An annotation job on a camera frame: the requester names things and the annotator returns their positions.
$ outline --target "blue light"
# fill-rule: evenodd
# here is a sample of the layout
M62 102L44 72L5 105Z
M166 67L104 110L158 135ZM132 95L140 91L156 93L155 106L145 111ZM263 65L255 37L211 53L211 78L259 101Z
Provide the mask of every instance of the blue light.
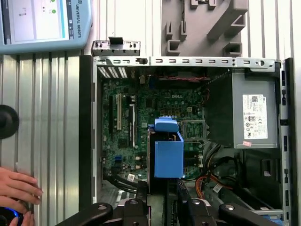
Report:
M14 213L14 215L15 215L15 217L19 217L19 215L18 215L18 213L17 213L17 211L15 211L15 210L13 210L13 209L10 209L10 208L5 208L6 210L10 210L10 211L13 211L13 213Z

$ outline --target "motherboard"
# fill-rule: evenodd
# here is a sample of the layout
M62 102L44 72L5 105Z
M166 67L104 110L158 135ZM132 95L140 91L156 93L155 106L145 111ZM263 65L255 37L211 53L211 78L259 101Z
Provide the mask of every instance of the motherboard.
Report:
M114 171L128 180L146 180L148 125L166 115L177 120L184 139L184 176L199 174L207 137L203 108L207 93L195 84L195 89L179 89L172 83L158 83L151 76L103 81L102 156L107 174Z

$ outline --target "red wire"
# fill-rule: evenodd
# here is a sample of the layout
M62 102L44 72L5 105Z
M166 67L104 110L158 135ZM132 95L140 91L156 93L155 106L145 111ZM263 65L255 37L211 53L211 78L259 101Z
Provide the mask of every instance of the red wire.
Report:
M184 79L184 78L173 78L173 77L160 77L167 80L178 80L178 81L201 81L206 80L207 77L201 77L201 78L191 78L191 79Z

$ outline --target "black knob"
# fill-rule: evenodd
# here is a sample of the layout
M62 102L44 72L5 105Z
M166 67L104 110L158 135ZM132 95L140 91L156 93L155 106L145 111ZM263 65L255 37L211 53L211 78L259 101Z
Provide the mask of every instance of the black knob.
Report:
M7 118L4 115L0 115L0 128L4 128L7 123Z
M17 112L7 105L0 105L0 139L14 135L19 129Z

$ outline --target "white sticker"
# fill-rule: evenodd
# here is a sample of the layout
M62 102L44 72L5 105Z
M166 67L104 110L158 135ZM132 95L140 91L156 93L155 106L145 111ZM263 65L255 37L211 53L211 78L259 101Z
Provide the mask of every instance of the white sticker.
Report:
M129 173L128 176L127 176L127 180L133 182L134 179L135 179L135 175Z
M243 95L244 138L268 139L267 99L263 95Z
M221 189L222 189L222 186L219 185L219 184L217 184L217 185L213 188L213 190L214 190L216 193L219 193Z

